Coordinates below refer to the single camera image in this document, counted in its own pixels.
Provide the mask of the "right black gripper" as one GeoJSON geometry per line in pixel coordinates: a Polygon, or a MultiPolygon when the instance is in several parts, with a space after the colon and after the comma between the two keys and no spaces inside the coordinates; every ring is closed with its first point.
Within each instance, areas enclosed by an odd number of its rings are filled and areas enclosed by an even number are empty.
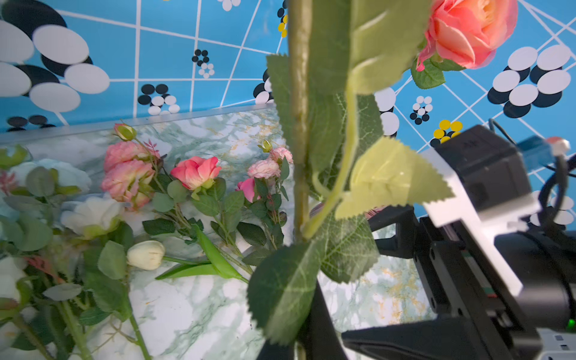
{"type": "Polygon", "coordinates": [[[513,296],[465,226],[437,228],[410,207],[389,208],[372,230],[383,255],[415,262],[436,319],[345,331],[343,345],[372,359],[573,359],[575,255],[542,234],[496,237],[496,249],[520,273],[513,296]]]}

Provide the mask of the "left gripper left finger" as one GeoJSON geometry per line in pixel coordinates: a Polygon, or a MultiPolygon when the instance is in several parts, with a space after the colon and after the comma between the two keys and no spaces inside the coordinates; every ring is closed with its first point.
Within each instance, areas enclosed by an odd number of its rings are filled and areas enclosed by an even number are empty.
{"type": "Polygon", "coordinates": [[[280,345],[266,340],[256,360],[294,360],[295,343],[280,345]]]}

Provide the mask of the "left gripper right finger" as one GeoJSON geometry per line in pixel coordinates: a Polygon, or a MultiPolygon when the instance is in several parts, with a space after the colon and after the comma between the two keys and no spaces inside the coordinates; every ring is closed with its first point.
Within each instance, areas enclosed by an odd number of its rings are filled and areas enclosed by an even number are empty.
{"type": "Polygon", "coordinates": [[[332,324],[320,284],[316,284],[307,318],[307,358],[312,360],[347,360],[332,324]]]}

